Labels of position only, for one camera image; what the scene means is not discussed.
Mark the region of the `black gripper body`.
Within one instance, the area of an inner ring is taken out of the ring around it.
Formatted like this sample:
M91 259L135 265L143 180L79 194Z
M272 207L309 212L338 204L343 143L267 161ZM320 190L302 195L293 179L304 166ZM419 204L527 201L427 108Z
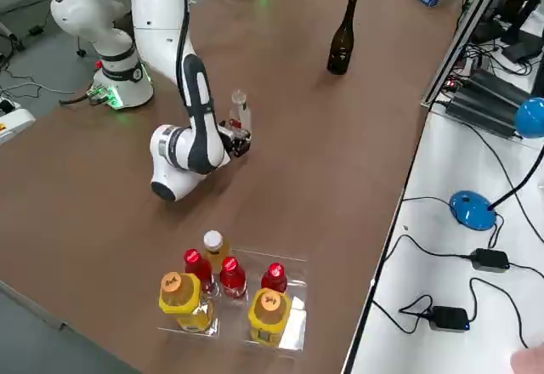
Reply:
M218 124L218 131L225 151L230 156L237 156L240 140L238 139L236 132L226 121L221 121Z

